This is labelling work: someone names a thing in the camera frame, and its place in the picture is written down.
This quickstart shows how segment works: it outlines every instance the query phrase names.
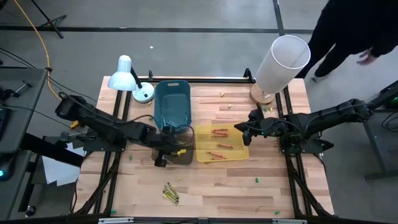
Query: lamp base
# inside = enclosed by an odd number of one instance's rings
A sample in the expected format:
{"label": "lamp base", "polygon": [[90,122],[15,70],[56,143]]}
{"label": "lamp base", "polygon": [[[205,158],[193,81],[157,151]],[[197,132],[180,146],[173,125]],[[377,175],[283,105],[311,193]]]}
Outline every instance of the lamp base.
{"label": "lamp base", "polygon": [[275,94],[274,93],[266,93],[260,89],[257,83],[253,84],[250,89],[250,99],[261,105],[267,105],[274,100]]}
{"label": "lamp base", "polygon": [[154,98],[154,86],[146,82],[141,83],[141,85],[142,88],[138,88],[131,93],[132,97],[134,97],[138,103],[148,103]]}

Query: person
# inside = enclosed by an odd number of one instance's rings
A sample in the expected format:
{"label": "person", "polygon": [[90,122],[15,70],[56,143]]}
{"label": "person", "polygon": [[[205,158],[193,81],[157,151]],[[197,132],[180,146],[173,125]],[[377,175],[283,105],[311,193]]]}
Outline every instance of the person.
{"label": "person", "polygon": [[315,82],[324,79],[350,55],[362,52],[357,63],[369,65],[396,45],[398,1],[329,0],[308,43],[311,59],[296,78],[305,78],[324,56],[312,77]]}

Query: blue plastic basket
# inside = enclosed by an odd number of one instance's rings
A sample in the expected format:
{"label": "blue plastic basket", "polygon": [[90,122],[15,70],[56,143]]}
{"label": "blue plastic basket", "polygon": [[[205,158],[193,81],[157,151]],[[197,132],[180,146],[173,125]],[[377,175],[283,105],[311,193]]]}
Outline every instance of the blue plastic basket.
{"label": "blue plastic basket", "polygon": [[155,120],[159,129],[173,126],[182,131],[190,125],[191,87],[184,80],[162,81],[155,89]]}

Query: paper sheet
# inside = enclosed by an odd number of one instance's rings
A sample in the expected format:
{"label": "paper sheet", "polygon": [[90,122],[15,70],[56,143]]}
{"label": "paper sheet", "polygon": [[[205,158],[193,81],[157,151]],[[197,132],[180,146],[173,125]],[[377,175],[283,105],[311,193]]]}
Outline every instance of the paper sheet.
{"label": "paper sheet", "polygon": [[[73,149],[73,144],[67,144],[67,150],[84,156],[85,151],[80,147]],[[47,184],[57,181],[57,186],[73,183],[77,180],[80,168],[43,156],[44,172]]]}

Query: sneaker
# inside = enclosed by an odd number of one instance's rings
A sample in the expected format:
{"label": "sneaker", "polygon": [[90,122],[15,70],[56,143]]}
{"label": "sneaker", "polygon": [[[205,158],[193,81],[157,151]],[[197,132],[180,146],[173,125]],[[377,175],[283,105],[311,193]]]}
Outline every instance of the sneaker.
{"label": "sneaker", "polygon": [[311,77],[311,79],[312,79],[312,81],[314,81],[314,82],[319,82],[319,81],[321,81],[321,80],[324,80],[326,77],[327,77],[328,75],[325,75],[324,77],[317,77],[317,76],[313,76],[313,77]]}

